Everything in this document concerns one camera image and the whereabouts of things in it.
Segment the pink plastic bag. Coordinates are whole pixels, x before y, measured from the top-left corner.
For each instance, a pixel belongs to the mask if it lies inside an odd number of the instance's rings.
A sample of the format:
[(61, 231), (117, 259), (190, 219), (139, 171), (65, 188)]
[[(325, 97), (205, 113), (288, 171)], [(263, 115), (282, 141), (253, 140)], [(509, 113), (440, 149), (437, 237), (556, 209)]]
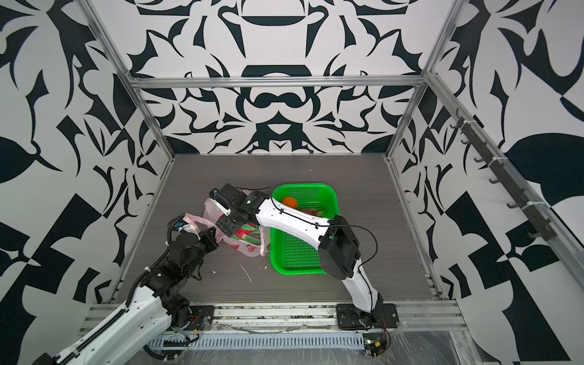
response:
[(257, 224), (245, 224), (235, 234), (225, 234), (218, 228), (223, 212), (211, 199), (205, 200), (203, 216), (185, 213), (182, 221), (191, 233), (201, 233), (204, 229), (215, 228), (216, 241), (224, 243), (248, 257), (265, 256), (269, 248), (269, 229)]

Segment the orange fruit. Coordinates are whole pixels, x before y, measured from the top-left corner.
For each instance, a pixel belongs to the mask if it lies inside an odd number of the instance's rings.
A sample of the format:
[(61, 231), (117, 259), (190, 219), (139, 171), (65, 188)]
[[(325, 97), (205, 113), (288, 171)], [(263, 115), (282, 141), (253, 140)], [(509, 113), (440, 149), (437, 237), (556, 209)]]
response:
[(285, 197), (284, 199), (282, 199), (282, 203), (289, 208), (293, 208), (293, 209), (299, 208), (299, 202), (295, 198), (292, 198), (292, 197)]

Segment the green plastic basket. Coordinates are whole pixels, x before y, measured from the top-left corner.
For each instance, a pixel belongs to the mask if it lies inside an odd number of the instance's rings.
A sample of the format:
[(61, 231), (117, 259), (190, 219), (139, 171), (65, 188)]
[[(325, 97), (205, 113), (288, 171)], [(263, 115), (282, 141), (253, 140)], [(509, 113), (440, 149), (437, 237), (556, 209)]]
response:
[[(332, 219), (340, 213), (336, 191), (323, 183), (293, 183), (277, 187), (272, 193), (278, 202), (295, 199), (301, 210), (313, 210)], [(319, 254), (312, 246), (285, 232), (271, 229), (270, 260), (273, 269), (284, 276), (323, 275)]]

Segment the pink dragon fruit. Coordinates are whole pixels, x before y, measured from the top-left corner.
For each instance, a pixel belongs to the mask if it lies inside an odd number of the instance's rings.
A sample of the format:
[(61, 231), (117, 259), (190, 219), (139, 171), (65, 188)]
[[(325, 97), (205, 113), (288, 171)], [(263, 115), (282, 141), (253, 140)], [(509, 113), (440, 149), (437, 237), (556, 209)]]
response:
[(326, 212), (323, 208), (303, 208), (302, 213), (314, 216), (314, 217), (325, 217)]
[(262, 243), (261, 229), (254, 224), (243, 225), (242, 228), (233, 235), (233, 238), (255, 246), (260, 246)]

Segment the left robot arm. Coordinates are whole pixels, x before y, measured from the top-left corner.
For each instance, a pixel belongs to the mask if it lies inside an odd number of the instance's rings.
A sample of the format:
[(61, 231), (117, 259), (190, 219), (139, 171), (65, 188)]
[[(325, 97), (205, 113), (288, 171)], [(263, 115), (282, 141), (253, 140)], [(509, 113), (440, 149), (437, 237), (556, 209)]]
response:
[(215, 236), (213, 227), (178, 231), (161, 262), (142, 273), (123, 304), (59, 354), (42, 354), (34, 363), (124, 364), (169, 328), (187, 325), (189, 300), (179, 292), (190, 278), (200, 279), (205, 256), (218, 248)]

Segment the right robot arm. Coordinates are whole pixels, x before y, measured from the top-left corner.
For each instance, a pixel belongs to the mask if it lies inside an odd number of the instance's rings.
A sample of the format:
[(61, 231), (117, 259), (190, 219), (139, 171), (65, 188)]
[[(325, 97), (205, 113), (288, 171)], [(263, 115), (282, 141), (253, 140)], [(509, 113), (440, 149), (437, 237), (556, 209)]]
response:
[(371, 284), (361, 259), (360, 243), (342, 216), (316, 217), (287, 207), (272, 196), (253, 190), (245, 193), (226, 184), (213, 189), (209, 198), (222, 213), (217, 226), (231, 236), (245, 224), (255, 224), (290, 234), (309, 244), (319, 254), (321, 269), (347, 289), (360, 321), (366, 327), (378, 323), (383, 296)]

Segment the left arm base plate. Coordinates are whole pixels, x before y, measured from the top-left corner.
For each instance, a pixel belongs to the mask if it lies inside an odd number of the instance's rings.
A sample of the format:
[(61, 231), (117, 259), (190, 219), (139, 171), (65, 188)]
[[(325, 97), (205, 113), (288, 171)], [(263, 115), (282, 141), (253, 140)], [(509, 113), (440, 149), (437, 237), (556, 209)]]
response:
[(186, 323), (182, 326), (182, 330), (195, 331), (203, 330), (214, 322), (213, 305), (195, 305), (190, 306), (187, 311)]

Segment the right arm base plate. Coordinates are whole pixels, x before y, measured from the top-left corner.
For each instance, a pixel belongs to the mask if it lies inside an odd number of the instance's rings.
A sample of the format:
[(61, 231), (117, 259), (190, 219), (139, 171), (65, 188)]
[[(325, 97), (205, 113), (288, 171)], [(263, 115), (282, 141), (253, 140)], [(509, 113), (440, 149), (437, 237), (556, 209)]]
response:
[(352, 304), (337, 304), (337, 326), (345, 331), (398, 328), (400, 319), (394, 304), (378, 304), (373, 313), (358, 310)]

